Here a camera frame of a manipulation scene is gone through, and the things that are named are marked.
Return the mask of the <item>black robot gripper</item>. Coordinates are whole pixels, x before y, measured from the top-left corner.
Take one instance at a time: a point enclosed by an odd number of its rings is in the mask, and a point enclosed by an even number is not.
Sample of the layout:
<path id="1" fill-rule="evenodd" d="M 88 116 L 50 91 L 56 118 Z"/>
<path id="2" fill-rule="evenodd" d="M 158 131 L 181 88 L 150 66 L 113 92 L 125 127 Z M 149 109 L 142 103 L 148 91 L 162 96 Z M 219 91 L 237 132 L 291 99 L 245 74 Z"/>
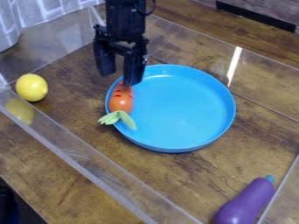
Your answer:
<path id="1" fill-rule="evenodd" d="M 106 0 L 106 23 L 96 24 L 93 54 L 101 76 L 116 71 L 116 54 L 124 56 L 122 83 L 141 82 L 146 64 L 145 0 Z"/>

